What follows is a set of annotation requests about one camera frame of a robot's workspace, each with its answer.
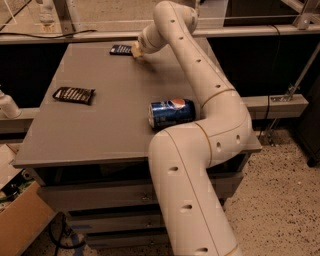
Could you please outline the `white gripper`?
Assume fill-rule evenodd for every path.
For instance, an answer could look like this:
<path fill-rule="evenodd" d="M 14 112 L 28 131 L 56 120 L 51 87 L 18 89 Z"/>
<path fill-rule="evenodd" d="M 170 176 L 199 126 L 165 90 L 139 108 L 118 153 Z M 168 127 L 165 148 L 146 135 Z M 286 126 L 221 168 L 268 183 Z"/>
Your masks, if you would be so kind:
<path fill-rule="evenodd" d="M 142 57 L 144 53 L 152 54 L 164 47 L 164 39 L 156 28 L 155 24 L 150 24 L 138 36 L 131 46 L 131 53 L 134 58 Z"/>

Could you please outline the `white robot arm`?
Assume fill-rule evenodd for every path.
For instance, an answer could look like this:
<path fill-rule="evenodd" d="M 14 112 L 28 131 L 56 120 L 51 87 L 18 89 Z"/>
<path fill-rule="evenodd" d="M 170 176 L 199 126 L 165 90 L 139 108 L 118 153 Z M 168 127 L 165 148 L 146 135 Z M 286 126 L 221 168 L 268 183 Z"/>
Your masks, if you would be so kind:
<path fill-rule="evenodd" d="M 135 57 L 171 47 L 200 103 L 201 119 L 151 140 L 151 178 L 175 256 L 243 256 L 207 174 L 239 154 L 252 134 L 242 98 L 193 39 L 197 11 L 162 1 L 133 44 Z"/>

